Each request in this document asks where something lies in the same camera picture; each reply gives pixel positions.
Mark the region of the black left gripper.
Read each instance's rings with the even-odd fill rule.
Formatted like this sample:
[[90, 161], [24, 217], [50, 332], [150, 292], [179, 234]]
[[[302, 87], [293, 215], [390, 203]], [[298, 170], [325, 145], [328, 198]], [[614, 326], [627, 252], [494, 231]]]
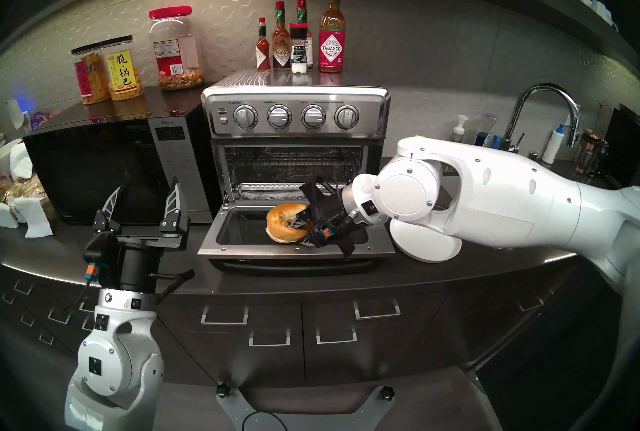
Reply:
[[[119, 235], [120, 224], [113, 219], [121, 186], [98, 209], [93, 230]], [[190, 271], [160, 273], [159, 262], [164, 253], [186, 249], [190, 230], [188, 203], [176, 176], [171, 180], [169, 194], [164, 204], [164, 216], [159, 224], [160, 236], [116, 236], [120, 253], [115, 267], [114, 285], [117, 290], [128, 292], [154, 292], [158, 279], [169, 281], [165, 289], [174, 292], [190, 280]]]

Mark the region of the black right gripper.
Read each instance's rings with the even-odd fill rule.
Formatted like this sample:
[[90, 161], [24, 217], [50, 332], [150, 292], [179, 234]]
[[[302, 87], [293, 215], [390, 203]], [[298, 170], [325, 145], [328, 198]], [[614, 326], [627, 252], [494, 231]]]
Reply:
[[355, 244], [351, 233], [357, 230], [357, 211], [346, 211], [342, 193], [323, 177], [311, 177], [300, 186], [308, 205], [289, 205], [289, 227], [306, 230], [296, 246], [316, 249], [336, 245], [343, 256], [351, 256]]

